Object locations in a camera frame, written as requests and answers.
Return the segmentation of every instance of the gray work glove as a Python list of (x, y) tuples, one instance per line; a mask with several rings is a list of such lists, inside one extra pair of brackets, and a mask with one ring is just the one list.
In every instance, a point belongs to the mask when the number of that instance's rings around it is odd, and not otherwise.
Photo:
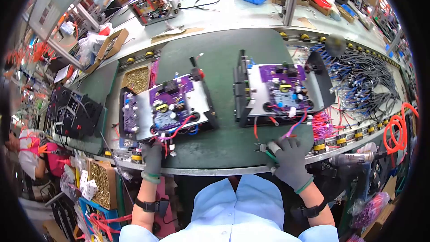
[(161, 145), (154, 144), (153, 147), (145, 147), (142, 151), (142, 160), (145, 168), (140, 174), (142, 179), (159, 184), (161, 182)]
[(304, 157), (309, 149), (301, 147), (300, 142), (294, 137), (284, 138), (278, 144), (279, 146), (272, 141), (268, 143), (269, 149), (279, 161), (275, 176), (299, 194), (314, 180), (304, 167)]

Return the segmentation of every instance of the person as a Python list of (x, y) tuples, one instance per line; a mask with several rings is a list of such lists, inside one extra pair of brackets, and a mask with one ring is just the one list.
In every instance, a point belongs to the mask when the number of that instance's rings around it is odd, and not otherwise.
[(94, 4), (96, 4), (100, 11), (104, 12), (106, 17), (114, 14), (117, 10), (122, 8), (122, 5), (119, 0), (93, 0)]
[(19, 138), (11, 130), (9, 140), (5, 142), (5, 145), (9, 151), (18, 153), (21, 168), (32, 180), (43, 178), (48, 172), (50, 172), (49, 175), (60, 177), (64, 172), (64, 163), (57, 160), (69, 158), (48, 153), (60, 151), (61, 148), (51, 142), (42, 145), (39, 133), (34, 129), (22, 130)]
[[(310, 228), (298, 238), (283, 232), (284, 209), (279, 189), (256, 175), (242, 175), (236, 191), (228, 179), (201, 190), (194, 199), (191, 223), (177, 233), (163, 238), (169, 241), (338, 241), (330, 208), (304, 167), (309, 151), (295, 138), (279, 142), (275, 156), (279, 167), (275, 175), (303, 199), (306, 207), (316, 209), (308, 218)], [(160, 182), (161, 146), (155, 145), (144, 154), (145, 170), (132, 211), (132, 224), (121, 229), (120, 242), (155, 242), (152, 234), (157, 184)]]

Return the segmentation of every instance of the green wristband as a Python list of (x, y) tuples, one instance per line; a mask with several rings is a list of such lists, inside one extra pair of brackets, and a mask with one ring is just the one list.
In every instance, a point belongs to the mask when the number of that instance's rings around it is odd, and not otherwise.
[(298, 189), (297, 191), (295, 191), (295, 193), (299, 194), (301, 193), (304, 189), (306, 189), (306, 187), (309, 186), (309, 184), (311, 184), (311, 182), (314, 180), (314, 177), (310, 177), (310, 179), (306, 182), (306, 184), (304, 184), (300, 189)]
[(142, 179), (149, 181), (151, 183), (154, 183), (154, 184), (160, 184), (160, 182), (161, 182), (160, 176), (156, 175), (156, 174), (148, 174), (148, 173), (145, 173), (144, 171), (142, 171), (142, 173), (140, 173), (140, 176), (142, 177)]

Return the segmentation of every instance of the purple circuit board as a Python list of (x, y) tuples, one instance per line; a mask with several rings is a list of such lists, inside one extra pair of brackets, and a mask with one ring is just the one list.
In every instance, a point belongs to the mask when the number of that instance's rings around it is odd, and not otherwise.
[[(163, 85), (152, 88), (149, 92), (149, 103), (153, 110), (154, 124), (163, 131), (180, 126), (189, 116), (185, 93), (194, 90), (193, 84), (188, 75), (173, 79), (173, 82), (178, 87), (178, 91), (175, 93), (169, 94), (166, 91), (159, 93)], [(169, 108), (168, 110), (165, 108), (157, 110), (160, 105), (167, 105)]]
[(137, 99), (136, 95), (126, 92), (124, 93), (124, 130), (129, 133), (136, 133), (139, 130), (137, 125)]
[[(289, 78), (284, 68), (282, 73), (278, 73), (281, 65), (263, 65), (259, 66), (261, 81), (266, 84), (269, 91), (269, 99), (272, 106), (277, 106), (279, 110), (288, 111), (291, 107), (298, 110), (304, 110), (307, 104), (307, 89), (303, 81), (306, 80), (305, 72), (302, 66), (295, 65), (297, 76)], [(286, 85), (288, 88), (280, 90), (280, 86)]]

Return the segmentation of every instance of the black wire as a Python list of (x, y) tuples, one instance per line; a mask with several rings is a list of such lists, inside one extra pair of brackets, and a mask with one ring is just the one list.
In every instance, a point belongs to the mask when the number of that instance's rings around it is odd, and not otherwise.
[(176, 218), (176, 219), (173, 219), (173, 220), (171, 220), (171, 221), (165, 222), (165, 221), (164, 221), (164, 217), (163, 217), (163, 223), (164, 223), (164, 224), (169, 224), (169, 223), (174, 222), (175, 220), (177, 220), (177, 219), (178, 219), (178, 218)]
[(217, 1), (212, 2), (212, 3), (206, 3), (206, 4), (196, 5), (196, 4), (197, 4), (197, 2), (199, 2), (199, 1), (200, 1), (200, 0), (196, 0), (196, 2), (194, 2), (194, 6), (192, 6), (192, 7), (182, 7), (182, 8), (180, 8), (180, 9), (182, 9), (182, 10), (187, 10), (187, 9), (191, 9), (191, 8), (198, 8), (198, 9), (201, 9), (201, 10), (207, 10), (207, 9), (205, 9), (205, 8), (201, 8), (201, 7), (203, 7), (203, 6), (207, 6), (207, 5), (216, 4), (216, 3), (218, 3), (220, 0), (217, 0)]

